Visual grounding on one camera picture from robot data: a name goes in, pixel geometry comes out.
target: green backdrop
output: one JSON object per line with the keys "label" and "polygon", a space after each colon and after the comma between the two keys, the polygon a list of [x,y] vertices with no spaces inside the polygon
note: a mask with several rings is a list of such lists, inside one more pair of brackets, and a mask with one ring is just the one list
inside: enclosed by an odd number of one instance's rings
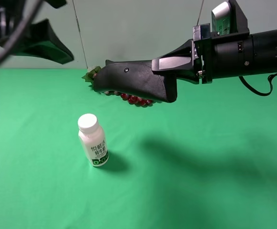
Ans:
{"label": "green backdrop", "polygon": [[[0,70],[0,229],[277,229],[277,78],[269,97],[238,78],[179,81],[175,103],[141,108],[84,74]],[[100,168],[84,113],[106,132]]]}

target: white wall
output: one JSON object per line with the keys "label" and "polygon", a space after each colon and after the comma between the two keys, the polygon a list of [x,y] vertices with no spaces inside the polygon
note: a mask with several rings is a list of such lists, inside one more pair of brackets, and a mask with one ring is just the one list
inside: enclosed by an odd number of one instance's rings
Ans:
{"label": "white wall", "polygon": [[[25,15],[29,13],[35,0],[27,0]],[[10,57],[3,65],[4,68],[79,68],[86,69],[86,63],[82,51],[82,45],[79,37],[75,12],[72,0],[60,9],[51,7],[46,2],[43,4],[35,21],[41,21],[45,18],[50,20],[51,26],[62,43],[73,53],[75,60],[65,65],[61,65],[49,60],[35,57]]]}
{"label": "white wall", "polygon": [[[205,0],[200,23],[224,0]],[[152,59],[192,38],[202,0],[76,0],[89,65]],[[277,0],[238,0],[251,32],[277,29]]]}
{"label": "white wall", "polygon": [[[200,23],[224,0],[205,0]],[[28,0],[31,6],[34,0]],[[192,38],[202,0],[74,0],[89,66],[152,59]],[[47,3],[37,21],[49,18],[75,61],[60,65],[33,57],[11,57],[3,67],[86,68],[72,0],[55,10]],[[238,0],[252,33],[277,29],[277,0]]]}

